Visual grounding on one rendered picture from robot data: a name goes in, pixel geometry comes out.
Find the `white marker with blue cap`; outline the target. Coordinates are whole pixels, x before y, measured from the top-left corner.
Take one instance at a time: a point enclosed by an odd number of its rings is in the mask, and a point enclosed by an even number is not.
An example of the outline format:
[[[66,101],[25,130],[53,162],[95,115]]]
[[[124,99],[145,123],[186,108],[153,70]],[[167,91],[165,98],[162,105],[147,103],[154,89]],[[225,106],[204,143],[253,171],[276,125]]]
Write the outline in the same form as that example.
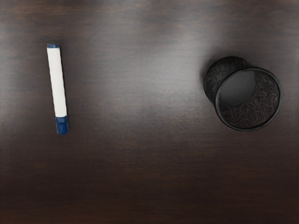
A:
[[[50,71],[50,81],[52,88],[57,133],[60,135],[65,135],[68,133],[69,127],[64,90],[63,69],[59,45],[48,44],[47,56]]]

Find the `black mesh pen holder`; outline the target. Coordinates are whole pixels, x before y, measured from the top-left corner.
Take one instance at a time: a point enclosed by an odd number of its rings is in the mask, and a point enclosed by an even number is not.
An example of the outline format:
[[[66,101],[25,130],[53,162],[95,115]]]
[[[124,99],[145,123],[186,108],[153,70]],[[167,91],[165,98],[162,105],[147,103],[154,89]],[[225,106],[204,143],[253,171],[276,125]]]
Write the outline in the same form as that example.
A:
[[[237,131],[268,125],[283,102],[282,85],[272,72],[236,56],[214,62],[203,85],[220,121]]]

